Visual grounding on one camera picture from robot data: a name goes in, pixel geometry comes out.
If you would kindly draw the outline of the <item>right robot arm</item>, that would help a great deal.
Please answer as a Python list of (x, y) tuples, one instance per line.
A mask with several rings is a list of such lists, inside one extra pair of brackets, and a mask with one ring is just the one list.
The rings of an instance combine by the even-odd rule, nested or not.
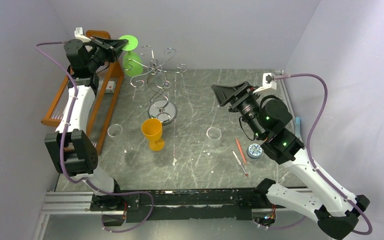
[(312, 195), (303, 194), (266, 178), (254, 189), (256, 204), (263, 208), (280, 205), (300, 213), (336, 240), (354, 232), (370, 200), (347, 190), (310, 157), (304, 143), (287, 129), (292, 115), (284, 102), (274, 95), (259, 99), (256, 87), (246, 81), (235, 86), (214, 84), (211, 89), (220, 106), (240, 113), (253, 139), (261, 141), (263, 153), (312, 191)]

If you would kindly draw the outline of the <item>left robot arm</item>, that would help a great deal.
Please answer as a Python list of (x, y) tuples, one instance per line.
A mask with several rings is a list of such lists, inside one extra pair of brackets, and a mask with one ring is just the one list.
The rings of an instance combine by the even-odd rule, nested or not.
[(73, 184), (85, 183), (97, 196), (104, 195), (103, 203), (110, 210), (122, 206), (123, 196), (117, 181), (99, 167), (98, 151), (86, 128), (99, 87), (97, 70), (116, 62), (128, 42), (96, 36), (86, 42), (76, 38), (63, 42), (69, 61), (69, 67), (61, 68), (69, 80), (68, 100), (55, 132), (44, 139), (57, 172)]

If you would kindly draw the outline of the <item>orange plastic wine glass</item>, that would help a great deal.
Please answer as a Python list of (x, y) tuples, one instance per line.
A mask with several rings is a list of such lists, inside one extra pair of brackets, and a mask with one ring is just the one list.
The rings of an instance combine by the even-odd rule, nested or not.
[(163, 125), (156, 118), (149, 118), (141, 125), (141, 132), (148, 140), (148, 146), (152, 151), (160, 151), (163, 149), (165, 142), (162, 139)]

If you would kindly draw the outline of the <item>green plastic wine glass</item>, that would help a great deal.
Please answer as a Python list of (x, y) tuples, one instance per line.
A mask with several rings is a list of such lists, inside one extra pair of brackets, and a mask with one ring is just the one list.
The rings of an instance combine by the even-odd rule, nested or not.
[(129, 77), (135, 77), (142, 74), (143, 66), (141, 65), (141, 57), (134, 52), (134, 49), (136, 49), (139, 44), (138, 39), (133, 35), (123, 35), (119, 40), (128, 41), (123, 47), (123, 51), (125, 52), (122, 58), (124, 73)]

